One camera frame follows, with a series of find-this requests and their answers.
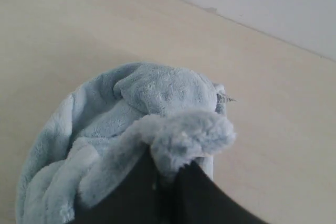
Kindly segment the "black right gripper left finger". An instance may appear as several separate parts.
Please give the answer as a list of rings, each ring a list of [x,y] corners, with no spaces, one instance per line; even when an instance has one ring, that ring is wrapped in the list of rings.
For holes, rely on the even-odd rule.
[[[93,207],[75,207],[74,223],[179,223],[173,185],[164,185],[149,149],[116,189]]]

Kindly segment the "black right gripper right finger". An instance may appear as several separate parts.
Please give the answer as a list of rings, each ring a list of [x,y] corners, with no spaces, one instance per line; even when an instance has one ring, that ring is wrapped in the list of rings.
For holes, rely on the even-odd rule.
[[[266,223],[239,205],[193,162],[176,177],[176,223]]]

